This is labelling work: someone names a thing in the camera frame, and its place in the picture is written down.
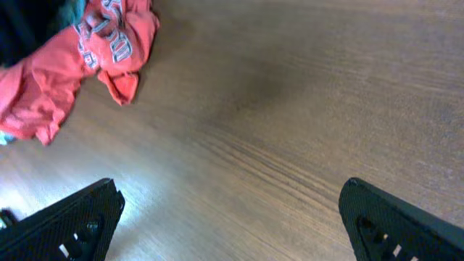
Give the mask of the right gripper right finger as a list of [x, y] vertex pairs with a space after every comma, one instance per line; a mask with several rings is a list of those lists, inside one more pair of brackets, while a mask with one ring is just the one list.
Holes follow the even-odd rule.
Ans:
[[463, 229], [360, 179], [350, 178], [339, 213], [357, 260], [463, 260]]

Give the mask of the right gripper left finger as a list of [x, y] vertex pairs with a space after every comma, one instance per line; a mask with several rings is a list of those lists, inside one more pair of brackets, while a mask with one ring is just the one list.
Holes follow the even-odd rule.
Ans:
[[125, 207], [103, 178], [19, 220], [1, 209], [2, 260], [104, 260]]

